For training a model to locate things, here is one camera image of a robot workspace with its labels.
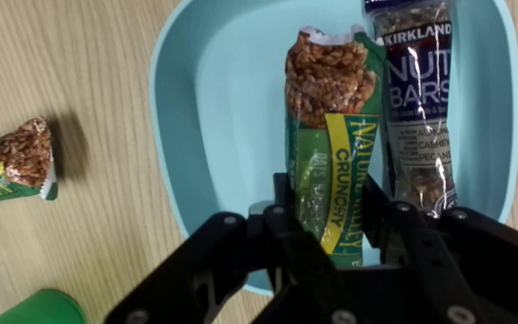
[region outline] teal plastic bowl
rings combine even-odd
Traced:
[[[153,54],[160,171],[184,236],[248,214],[284,167],[284,57],[304,25],[345,32],[362,0],[184,0]],[[518,171],[518,47],[504,0],[457,0],[450,133],[461,205],[506,221]],[[383,182],[376,149],[371,174]],[[365,243],[365,264],[378,252]],[[247,290],[270,293],[263,272]]]

